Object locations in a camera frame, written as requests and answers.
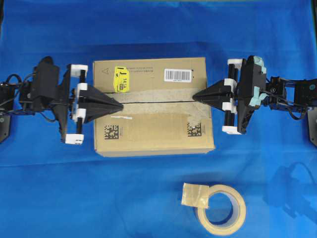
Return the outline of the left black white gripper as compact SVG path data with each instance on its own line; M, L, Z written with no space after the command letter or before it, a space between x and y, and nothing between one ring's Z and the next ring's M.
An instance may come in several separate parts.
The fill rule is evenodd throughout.
M59 83L59 67L49 56L34 68L32 114L51 111L65 144L81 145L84 123L123 110L121 103L86 83L87 72L87 65L69 64Z

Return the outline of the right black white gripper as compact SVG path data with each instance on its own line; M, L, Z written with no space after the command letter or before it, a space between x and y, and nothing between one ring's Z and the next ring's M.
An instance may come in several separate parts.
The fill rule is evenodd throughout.
M266 67L259 56L229 59L228 77L193 95L193 100L225 112L222 131L245 134L255 110L267 94Z

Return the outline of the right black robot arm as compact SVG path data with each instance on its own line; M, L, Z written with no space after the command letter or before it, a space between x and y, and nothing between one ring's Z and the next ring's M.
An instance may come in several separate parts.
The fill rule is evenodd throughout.
M317 81L267 78L259 56L229 59L228 76L193 95L193 100L225 113L222 131L245 134L253 113L261 106L288 112L292 119L308 119L309 139L317 143Z

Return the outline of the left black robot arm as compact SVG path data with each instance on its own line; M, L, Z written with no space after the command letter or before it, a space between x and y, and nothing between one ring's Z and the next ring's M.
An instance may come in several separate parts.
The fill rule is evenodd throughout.
M45 111L59 124L61 141L81 145L83 124L122 111L124 106L86 83L88 67L69 64L59 81L59 67L47 56L25 78L11 74L0 84L0 140L10 135L12 116L33 116Z

